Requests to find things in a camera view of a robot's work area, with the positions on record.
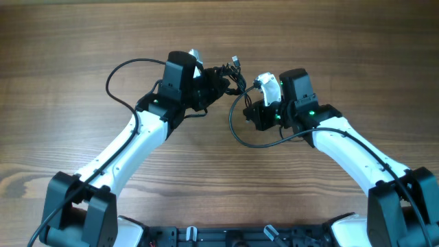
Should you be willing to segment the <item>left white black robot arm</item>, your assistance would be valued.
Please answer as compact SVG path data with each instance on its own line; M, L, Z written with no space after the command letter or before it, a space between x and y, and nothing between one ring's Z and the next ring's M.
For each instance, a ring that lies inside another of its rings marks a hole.
M110 145L73 175L47 187L36 240L48 246L146 246L148 227L117 214L117 198L142 162L187 119L203 117L227 91L225 66L205 69L196 50L172 51L153 89L128 109L132 118Z

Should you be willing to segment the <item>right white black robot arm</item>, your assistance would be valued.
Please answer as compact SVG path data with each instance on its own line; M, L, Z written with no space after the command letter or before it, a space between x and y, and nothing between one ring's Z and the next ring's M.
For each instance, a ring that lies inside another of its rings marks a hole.
M243 111L256 129L291 128L294 137L331 157L368 198L365 217L339 217L329 225L335 246L437 246L438 181L426 167L410 169L363 138L330 104L321 105L304 69L278 78L258 75L263 99Z

